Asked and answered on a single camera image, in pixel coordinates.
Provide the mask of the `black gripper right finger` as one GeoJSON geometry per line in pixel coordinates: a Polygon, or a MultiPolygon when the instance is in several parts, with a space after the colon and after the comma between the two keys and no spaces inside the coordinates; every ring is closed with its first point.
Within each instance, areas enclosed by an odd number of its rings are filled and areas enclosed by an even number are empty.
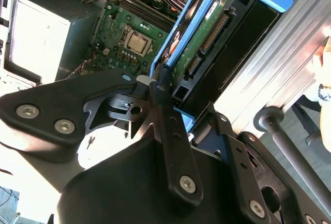
{"type": "Polygon", "coordinates": [[[235,134],[212,103],[192,133],[208,223],[330,223],[259,138],[235,134]]]}

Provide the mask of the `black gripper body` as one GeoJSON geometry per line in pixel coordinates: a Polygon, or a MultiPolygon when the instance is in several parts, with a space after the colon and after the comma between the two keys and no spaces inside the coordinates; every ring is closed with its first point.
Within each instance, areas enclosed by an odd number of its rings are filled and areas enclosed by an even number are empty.
{"type": "Polygon", "coordinates": [[[225,164],[193,148],[203,199],[191,206],[168,189],[161,145],[137,142],[75,176],[64,188],[55,223],[258,223],[242,211],[225,164]]]}

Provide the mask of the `person's pale hand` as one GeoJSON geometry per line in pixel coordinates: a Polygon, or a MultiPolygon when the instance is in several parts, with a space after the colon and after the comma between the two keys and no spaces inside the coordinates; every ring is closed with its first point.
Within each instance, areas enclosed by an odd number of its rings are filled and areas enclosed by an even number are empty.
{"type": "Polygon", "coordinates": [[[317,49],[312,57],[312,64],[317,81],[330,87],[330,37],[325,46],[317,49]]]}

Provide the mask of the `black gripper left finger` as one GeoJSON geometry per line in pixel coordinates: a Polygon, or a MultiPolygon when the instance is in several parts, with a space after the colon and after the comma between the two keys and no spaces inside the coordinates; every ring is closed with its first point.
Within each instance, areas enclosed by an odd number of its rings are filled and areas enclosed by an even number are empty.
{"type": "Polygon", "coordinates": [[[182,115],[166,87],[122,69],[60,80],[1,97],[1,142],[49,162],[74,159],[84,137],[117,121],[137,124],[133,138],[160,144],[152,173],[173,200],[197,206],[203,188],[182,115]]]}

